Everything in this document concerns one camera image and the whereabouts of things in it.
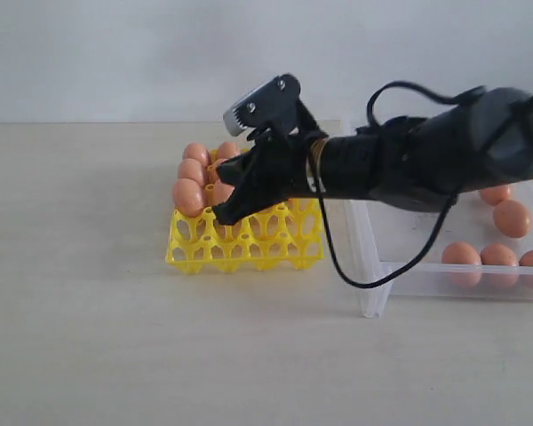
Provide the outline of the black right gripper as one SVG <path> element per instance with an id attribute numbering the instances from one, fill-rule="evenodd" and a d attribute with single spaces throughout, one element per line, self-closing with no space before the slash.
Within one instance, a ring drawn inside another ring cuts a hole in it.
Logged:
<path id="1" fill-rule="evenodd" d="M 221 225 L 235 225 L 289 198 L 313 196 L 306 177 L 306 151 L 326 133 L 301 100 L 297 103 L 297 119 L 290 131 L 274 125 L 263 130 L 248 129 L 251 133 L 247 139 L 254 146 L 216 167 L 219 180 L 235 188 L 226 202 L 213 206 Z"/>

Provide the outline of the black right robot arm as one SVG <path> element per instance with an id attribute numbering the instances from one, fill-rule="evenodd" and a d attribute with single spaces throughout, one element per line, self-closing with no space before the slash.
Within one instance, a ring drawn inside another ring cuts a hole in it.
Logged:
<path id="1" fill-rule="evenodd" d="M 235 109 L 254 146 L 219 166 L 233 192 L 214 213 L 231 225 L 316 196 L 438 212 L 461 193 L 533 179 L 533 94 L 477 88 L 445 104 L 434 117 L 369 119 L 329 137 L 298 94 L 257 90 Z"/>

